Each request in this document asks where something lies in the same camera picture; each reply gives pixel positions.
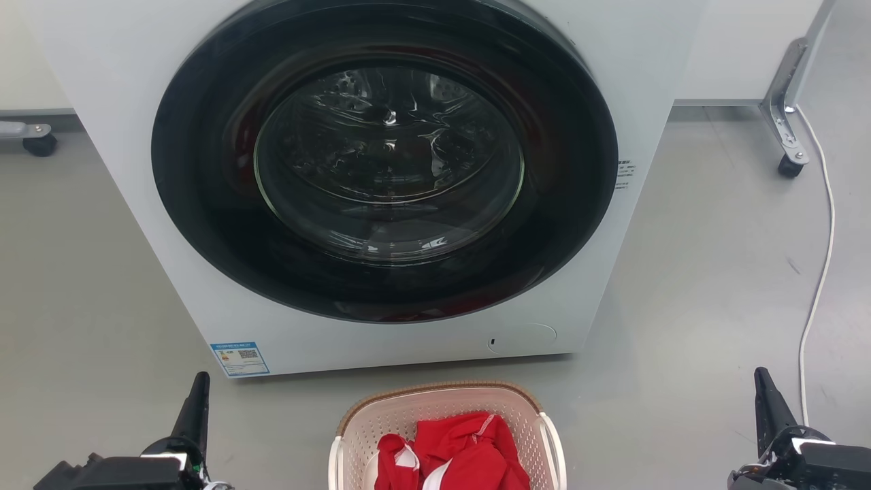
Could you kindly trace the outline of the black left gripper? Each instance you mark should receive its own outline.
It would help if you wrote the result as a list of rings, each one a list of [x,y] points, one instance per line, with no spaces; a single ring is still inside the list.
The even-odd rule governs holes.
[[[170,437],[139,456],[89,455],[84,465],[62,460],[32,490],[235,490],[206,467],[211,376],[198,372]]]

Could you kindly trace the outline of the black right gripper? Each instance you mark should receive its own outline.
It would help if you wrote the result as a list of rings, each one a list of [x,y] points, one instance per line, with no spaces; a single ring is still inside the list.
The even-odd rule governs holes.
[[[765,367],[754,370],[759,461],[731,472],[727,490],[871,490],[871,448],[798,426]]]

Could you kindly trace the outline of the white perforated laundry basket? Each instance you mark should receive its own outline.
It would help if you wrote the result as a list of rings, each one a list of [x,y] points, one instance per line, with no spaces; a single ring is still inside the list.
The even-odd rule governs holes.
[[[364,398],[344,416],[329,453],[329,490],[372,490],[377,442],[385,434],[416,435],[418,421],[477,412],[507,422],[531,490],[568,490],[566,462],[556,426],[541,403],[522,387],[502,381],[467,380],[407,387]]]

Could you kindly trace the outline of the blue energy label sticker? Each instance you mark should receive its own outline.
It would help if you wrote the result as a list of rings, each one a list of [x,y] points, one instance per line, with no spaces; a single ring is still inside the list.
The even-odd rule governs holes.
[[[271,374],[255,342],[219,342],[210,344],[210,347],[227,378]]]

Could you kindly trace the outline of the black round washer door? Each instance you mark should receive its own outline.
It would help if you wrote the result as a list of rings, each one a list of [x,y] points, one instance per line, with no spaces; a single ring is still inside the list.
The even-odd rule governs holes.
[[[618,174],[584,60],[514,0],[252,0],[178,68],[150,154],[209,264],[381,325],[544,282],[590,241]]]

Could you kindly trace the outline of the red and white garment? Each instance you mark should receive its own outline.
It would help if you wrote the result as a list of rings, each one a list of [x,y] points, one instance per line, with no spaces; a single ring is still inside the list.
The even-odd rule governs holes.
[[[509,425],[490,412],[418,421],[416,438],[385,434],[367,490],[531,490]]]

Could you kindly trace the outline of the grey metal caster leg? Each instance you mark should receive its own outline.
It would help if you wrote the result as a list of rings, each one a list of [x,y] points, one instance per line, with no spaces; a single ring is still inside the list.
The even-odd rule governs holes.
[[[50,125],[21,121],[0,120],[0,140],[20,140],[26,152],[41,158],[52,156],[57,146]]]
[[[810,162],[798,127],[793,123],[804,121],[798,114],[800,93],[835,5],[836,0],[821,0],[808,31],[788,44],[766,96],[759,104],[761,115],[782,148],[777,170],[786,179],[799,176]]]

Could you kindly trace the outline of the white front-load washing machine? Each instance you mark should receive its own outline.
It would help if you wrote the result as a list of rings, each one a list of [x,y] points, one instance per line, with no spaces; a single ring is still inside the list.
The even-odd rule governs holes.
[[[180,233],[152,169],[157,109],[184,59],[252,0],[18,0],[40,48],[178,297],[209,344],[255,342],[270,375],[497,359],[487,336],[539,323],[550,352],[584,344],[640,198],[710,0],[514,0],[584,60],[618,136],[631,186],[615,191],[580,252],[553,276],[487,309],[422,323],[362,323],[276,303],[208,263]]]

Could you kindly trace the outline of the white board panel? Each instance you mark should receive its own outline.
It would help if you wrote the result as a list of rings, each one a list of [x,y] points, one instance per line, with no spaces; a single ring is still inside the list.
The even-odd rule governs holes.
[[[75,114],[16,0],[0,0],[0,116]]]
[[[710,0],[674,105],[759,105],[794,41],[808,49],[786,92],[795,105],[836,0]]]

